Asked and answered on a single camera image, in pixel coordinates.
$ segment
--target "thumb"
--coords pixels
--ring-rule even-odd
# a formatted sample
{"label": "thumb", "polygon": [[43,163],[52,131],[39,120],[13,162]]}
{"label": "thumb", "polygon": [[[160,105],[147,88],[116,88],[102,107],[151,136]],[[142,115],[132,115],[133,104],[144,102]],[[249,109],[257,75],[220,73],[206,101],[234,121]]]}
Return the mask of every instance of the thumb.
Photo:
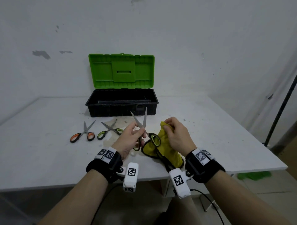
{"label": "thumb", "polygon": [[167,135],[168,135],[169,138],[173,136],[173,132],[170,129],[170,127],[168,127],[167,125],[164,125],[163,126],[163,129],[165,130],[165,132],[167,133]]}
{"label": "thumb", "polygon": [[133,134],[133,137],[135,137],[135,139],[137,140],[143,135],[145,131],[145,128],[140,128],[135,134]]}

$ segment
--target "white table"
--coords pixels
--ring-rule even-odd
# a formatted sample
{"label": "white table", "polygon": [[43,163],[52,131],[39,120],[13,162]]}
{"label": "white table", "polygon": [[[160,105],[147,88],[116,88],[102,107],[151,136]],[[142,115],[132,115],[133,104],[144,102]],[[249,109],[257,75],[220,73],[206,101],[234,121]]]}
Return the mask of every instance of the white table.
{"label": "white table", "polygon": [[[86,173],[86,166],[103,147],[116,139],[109,132],[102,141],[88,142],[84,134],[76,143],[72,135],[105,130],[114,118],[92,118],[88,98],[40,98],[0,126],[0,191],[71,186]],[[287,166],[210,98],[197,96],[158,97],[157,113],[147,117],[147,131],[158,133],[160,122],[175,116],[189,130],[197,146],[204,147],[229,173],[286,169]],[[133,121],[118,117],[116,128]],[[141,152],[131,151],[124,165],[139,164],[138,180],[169,178],[164,166]]]}

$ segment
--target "forearm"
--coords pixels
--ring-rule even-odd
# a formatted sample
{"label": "forearm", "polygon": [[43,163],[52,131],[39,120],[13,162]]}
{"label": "forearm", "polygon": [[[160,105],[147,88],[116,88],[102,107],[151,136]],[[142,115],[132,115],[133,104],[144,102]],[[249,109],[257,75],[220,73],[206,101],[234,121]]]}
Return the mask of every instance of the forearm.
{"label": "forearm", "polygon": [[89,225],[106,191],[108,182],[90,170],[79,183],[39,222],[43,224]]}
{"label": "forearm", "polygon": [[231,224],[290,224],[266,202],[221,170],[205,186]]}

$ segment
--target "white tracker device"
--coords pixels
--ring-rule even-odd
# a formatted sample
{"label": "white tracker device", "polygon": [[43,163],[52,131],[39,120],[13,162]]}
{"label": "white tracker device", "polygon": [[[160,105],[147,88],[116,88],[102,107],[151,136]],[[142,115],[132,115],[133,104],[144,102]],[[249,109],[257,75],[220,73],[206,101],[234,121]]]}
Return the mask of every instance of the white tracker device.
{"label": "white tracker device", "polygon": [[179,198],[182,199],[191,195],[190,188],[187,185],[187,180],[191,179],[192,177],[188,177],[186,172],[181,171],[180,168],[173,169],[169,172],[169,175]]}
{"label": "white tracker device", "polygon": [[126,192],[135,192],[137,176],[138,176],[138,163],[130,162],[128,167],[122,167],[122,173],[117,173],[120,176],[125,175],[123,189]]}

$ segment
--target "person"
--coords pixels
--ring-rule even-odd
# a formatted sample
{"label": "person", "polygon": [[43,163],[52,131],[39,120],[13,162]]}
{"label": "person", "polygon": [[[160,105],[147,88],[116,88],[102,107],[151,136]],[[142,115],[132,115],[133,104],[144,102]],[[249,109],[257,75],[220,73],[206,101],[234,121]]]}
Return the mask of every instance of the person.
{"label": "person", "polygon": [[[175,117],[165,120],[174,128],[164,126],[171,147],[181,155],[187,156],[196,149],[187,128]],[[126,127],[112,148],[125,159],[136,145],[139,137],[146,138],[145,129],[133,130],[137,124]],[[39,222],[44,224],[85,224],[89,225],[101,203],[108,185],[107,179],[98,171],[91,169],[74,188]],[[255,194],[240,185],[222,170],[217,171],[205,183],[220,209],[231,224],[290,224],[280,213]],[[200,224],[196,207],[190,196],[183,199],[174,197],[166,214],[168,224]]]}

